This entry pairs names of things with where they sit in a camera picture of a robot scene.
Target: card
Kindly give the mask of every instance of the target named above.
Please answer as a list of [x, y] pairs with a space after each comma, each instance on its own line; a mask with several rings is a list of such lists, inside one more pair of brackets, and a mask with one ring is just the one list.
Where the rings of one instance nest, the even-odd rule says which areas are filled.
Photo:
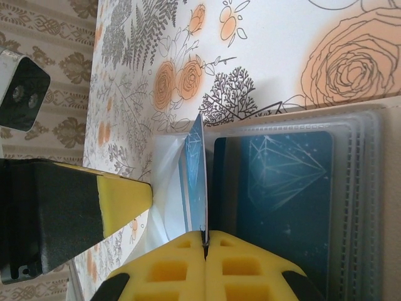
[[179, 159], [186, 231], [207, 232], [206, 158], [202, 116], [198, 115]]
[[332, 163], [324, 131], [217, 139], [211, 228], [296, 263], [326, 294]]

